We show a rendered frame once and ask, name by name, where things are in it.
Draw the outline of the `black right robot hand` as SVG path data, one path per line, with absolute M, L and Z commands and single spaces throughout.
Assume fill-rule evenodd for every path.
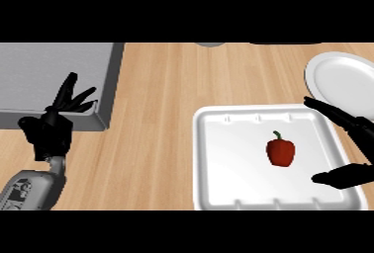
M 369 164 L 350 163 L 311 176 L 311 181 L 336 190 L 374 182 L 374 123 L 353 117 L 332 105 L 304 97 L 304 105 L 314 109 L 345 131 Z

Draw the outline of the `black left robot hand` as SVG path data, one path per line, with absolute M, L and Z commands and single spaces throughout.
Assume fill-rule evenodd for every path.
M 70 72 L 41 117 L 22 117 L 17 120 L 26 140 L 33 145 L 36 161 L 45 161 L 54 156 L 64 156 L 69 151 L 72 122 L 60 115 L 60 112 L 84 113 L 94 104 L 92 101 L 84 102 L 84 99 L 95 91 L 95 88 L 90 87 L 78 95 L 72 95 L 75 81 L 76 74 Z

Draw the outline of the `red bell pepper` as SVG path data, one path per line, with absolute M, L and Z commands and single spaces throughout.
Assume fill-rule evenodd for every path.
M 280 133 L 274 130 L 276 136 L 265 144 L 265 154 L 273 166 L 288 167 L 295 157 L 295 145 L 291 141 L 282 139 Z

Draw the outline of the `white foam tray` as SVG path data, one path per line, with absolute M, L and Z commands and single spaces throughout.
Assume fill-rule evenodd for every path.
M 192 202 L 202 211 L 363 211 L 359 187 L 311 176 L 348 163 L 329 120 L 301 104 L 202 107 L 192 117 Z

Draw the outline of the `white plate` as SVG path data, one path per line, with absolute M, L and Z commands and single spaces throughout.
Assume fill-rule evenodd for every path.
M 374 122 L 374 62 L 356 54 L 317 54 L 304 68 L 311 97 Z

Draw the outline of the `grey box appliance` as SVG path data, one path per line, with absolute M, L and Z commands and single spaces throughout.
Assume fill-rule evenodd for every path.
M 72 93 L 94 88 L 94 105 L 63 116 L 76 131 L 109 129 L 122 50 L 121 42 L 0 42 L 0 129 L 16 129 L 19 118 L 44 113 L 72 72 Z

